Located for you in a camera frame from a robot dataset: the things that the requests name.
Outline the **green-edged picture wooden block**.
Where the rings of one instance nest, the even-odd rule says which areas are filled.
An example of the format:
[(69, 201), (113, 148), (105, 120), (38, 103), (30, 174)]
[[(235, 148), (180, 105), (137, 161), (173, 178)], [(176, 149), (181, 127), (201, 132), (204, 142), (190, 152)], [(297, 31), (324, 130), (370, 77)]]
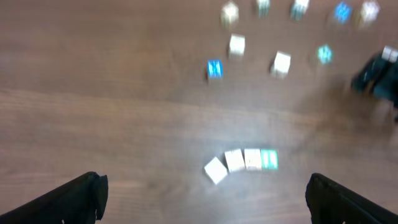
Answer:
[(224, 153), (229, 172), (237, 172), (246, 168), (241, 149), (234, 149)]

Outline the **green 7 wooden block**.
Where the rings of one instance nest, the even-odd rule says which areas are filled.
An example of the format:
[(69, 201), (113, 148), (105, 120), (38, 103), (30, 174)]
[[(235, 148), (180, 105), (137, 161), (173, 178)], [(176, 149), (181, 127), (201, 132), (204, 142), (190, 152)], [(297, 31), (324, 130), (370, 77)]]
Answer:
[(274, 149), (261, 149), (261, 164), (264, 170), (277, 170), (279, 168), (277, 151)]

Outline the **blue D wooden block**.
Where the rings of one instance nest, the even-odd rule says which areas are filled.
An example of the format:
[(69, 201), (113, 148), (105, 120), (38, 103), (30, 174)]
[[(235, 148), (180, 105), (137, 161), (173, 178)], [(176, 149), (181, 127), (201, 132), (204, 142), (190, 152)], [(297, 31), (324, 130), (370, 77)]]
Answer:
[(270, 73), (275, 78), (283, 79), (287, 76), (291, 64), (291, 55), (277, 51), (275, 59), (271, 65)]

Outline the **red Y wooden block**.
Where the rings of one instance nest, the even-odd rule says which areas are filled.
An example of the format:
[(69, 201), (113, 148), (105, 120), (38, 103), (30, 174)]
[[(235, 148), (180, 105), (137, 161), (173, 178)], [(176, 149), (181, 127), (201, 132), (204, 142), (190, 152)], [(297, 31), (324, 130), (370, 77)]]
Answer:
[(247, 170), (261, 170), (261, 150), (260, 149), (244, 149), (244, 161)]

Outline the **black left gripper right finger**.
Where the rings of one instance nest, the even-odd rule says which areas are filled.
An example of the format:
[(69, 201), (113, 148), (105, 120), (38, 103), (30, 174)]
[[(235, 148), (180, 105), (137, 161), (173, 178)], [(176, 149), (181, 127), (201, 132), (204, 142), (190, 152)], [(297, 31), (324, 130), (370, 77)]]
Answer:
[(397, 224), (397, 215), (326, 176), (313, 173), (305, 191), (312, 224)]

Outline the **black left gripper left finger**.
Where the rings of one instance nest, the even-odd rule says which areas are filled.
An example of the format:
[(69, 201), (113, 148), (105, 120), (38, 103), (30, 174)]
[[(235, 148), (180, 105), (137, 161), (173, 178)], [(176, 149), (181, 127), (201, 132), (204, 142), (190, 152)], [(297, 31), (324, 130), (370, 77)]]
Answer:
[(96, 223), (108, 201), (108, 176), (87, 172), (1, 215), (1, 223)]

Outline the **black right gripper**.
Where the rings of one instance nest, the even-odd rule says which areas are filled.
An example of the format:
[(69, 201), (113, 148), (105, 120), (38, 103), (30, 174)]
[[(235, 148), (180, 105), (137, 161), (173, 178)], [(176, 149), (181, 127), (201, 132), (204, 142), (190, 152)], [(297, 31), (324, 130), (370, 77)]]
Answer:
[(393, 108), (397, 109), (397, 61), (385, 59), (382, 52), (374, 55), (354, 76), (351, 89), (390, 101)]

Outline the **yellow-top wooden block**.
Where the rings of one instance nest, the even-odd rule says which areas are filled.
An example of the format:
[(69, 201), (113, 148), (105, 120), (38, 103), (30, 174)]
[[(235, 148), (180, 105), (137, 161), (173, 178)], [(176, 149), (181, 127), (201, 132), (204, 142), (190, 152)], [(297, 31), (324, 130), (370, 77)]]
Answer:
[(228, 175), (227, 168), (217, 157), (212, 158), (204, 167), (204, 170), (215, 185), (219, 184)]

